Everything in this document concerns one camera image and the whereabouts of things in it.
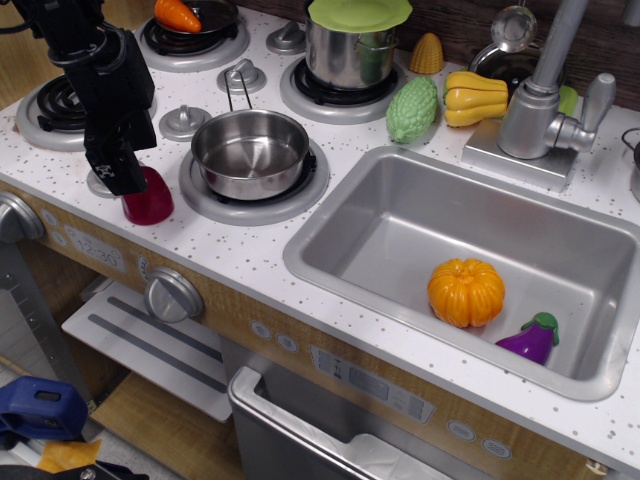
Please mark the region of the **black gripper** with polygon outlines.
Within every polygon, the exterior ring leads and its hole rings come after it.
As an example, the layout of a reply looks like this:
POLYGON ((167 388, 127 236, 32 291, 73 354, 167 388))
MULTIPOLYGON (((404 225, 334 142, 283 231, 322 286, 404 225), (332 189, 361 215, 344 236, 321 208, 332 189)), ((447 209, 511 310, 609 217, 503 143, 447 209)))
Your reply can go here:
POLYGON ((86 112, 86 157, 115 196, 142 193, 147 181, 134 152, 156 145, 150 108, 154 83, 135 36, 104 30, 104 46, 67 62, 64 71, 86 112))

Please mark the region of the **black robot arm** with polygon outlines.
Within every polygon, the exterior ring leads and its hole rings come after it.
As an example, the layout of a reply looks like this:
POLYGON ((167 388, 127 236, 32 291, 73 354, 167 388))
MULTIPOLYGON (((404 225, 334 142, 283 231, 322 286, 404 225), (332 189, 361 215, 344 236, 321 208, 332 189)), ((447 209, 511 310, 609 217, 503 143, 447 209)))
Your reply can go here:
POLYGON ((86 114, 86 158, 114 195, 147 190, 138 150, 157 145, 150 109, 155 86, 135 35, 108 23, 100 1, 15 1, 23 23, 46 41, 86 114))

